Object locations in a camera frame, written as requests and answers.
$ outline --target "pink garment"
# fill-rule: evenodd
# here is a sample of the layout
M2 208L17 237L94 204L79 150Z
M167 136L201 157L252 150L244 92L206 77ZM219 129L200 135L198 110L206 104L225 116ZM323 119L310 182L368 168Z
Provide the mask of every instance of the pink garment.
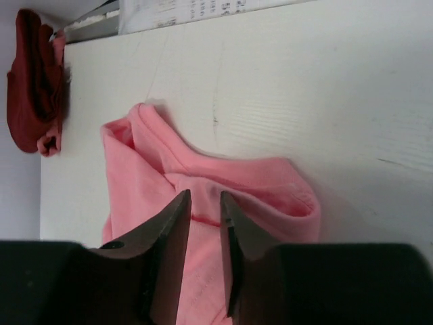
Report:
M66 45L66 37L62 30L60 30L55 39L51 42L54 48L55 63L63 66L63 53ZM37 141L39 153L44 157L51 157L57 154L62 149L62 111L52 127Z
M285 158L226 160L195 153L153 106L101 128L110 216L104 243L160 212L191 190L191 227L177 315L178 325L231 324L225 317L220 193L231 192L245 214L286 242L315 242L320 206Z

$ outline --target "white tabletop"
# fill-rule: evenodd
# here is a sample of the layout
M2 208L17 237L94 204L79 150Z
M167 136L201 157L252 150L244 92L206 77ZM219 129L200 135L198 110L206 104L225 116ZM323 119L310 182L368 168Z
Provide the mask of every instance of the white tabletop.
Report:
M69 45L62 153L43 158L41 238L101 242L99 128L164 106L191 146L287 156L321 240L415 244L433 262L433 1L327 0Z

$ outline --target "folded red cloth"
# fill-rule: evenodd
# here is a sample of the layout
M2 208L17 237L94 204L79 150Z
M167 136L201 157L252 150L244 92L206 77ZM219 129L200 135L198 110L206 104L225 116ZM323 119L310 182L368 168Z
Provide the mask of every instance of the folded red cloth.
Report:
M17 147L38 150L37 141L62 124L63 68L49 42L52 27L21 9L16 18L16 58L7 74L7 124Z

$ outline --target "folded cloth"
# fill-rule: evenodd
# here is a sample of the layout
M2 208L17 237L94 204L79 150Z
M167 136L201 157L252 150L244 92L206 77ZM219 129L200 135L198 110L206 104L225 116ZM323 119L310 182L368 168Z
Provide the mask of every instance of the folded cloth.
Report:
M54 49L54 60L58 66L63 67L63 53L66 45L66 37L62 30L58 31L55 39L51 42ZM62 148L62 109L58 111L58 117L54 120L51 128L37 141L39 153L44 157L57 154Z
M59 123L63 68L49 42L53 29L21 9L16 17L16 58L7 74L7 124L17 147L36 152L37 141Z
M245 214L284 242L315 242L320 206L285 158L225 160L188 148L153 106L101 128L110 216L103 242L160 212L191 190L191 226L177 324L231 324L225 317L220 193L231 192Z

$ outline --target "dark red cloth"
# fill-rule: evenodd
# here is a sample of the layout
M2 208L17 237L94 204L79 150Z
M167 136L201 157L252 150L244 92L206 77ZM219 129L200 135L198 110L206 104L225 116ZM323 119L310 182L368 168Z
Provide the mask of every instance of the dark red cloth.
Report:
M16 57L7 74L7 124L17 147L38 150L37 140L62 125L63 68L49 42L52 27L21 9L16 17Z

